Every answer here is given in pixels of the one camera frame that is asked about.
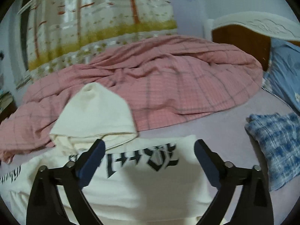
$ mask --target pink plaid blanket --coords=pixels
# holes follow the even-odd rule
[[[143,131],[243,104],[261,87],[262,67],[235,46],[179,35],[106,50],[89,65],[67,67],[29,87],[23,105],[0,125],[0,159],[9,163],[16,153],[53,147],[52,126],[91,82],[124,98]]]

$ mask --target headboard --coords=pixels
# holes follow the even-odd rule
[[[272,13],[241,12],[208,19],[204,33],[207,40],[233,44],[251,54],[264,71],[268,69],[271,37],[300,46],[300,24]]]

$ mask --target floral curtain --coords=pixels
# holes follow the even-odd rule
[[[28,20],[33,80],[88,63],[111,46],[176,34],[168,0],[34,0]]]

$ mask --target nightstand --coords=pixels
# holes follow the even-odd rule
[[[0,123],[17,110],[14,98],[10,93],[6,93],[0,98]]]

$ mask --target blue plaid cloth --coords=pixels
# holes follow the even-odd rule
[[[258,141],[268,163],[269,190],[278,190],[300,174],[300,118],[251,114],[245,129]]]

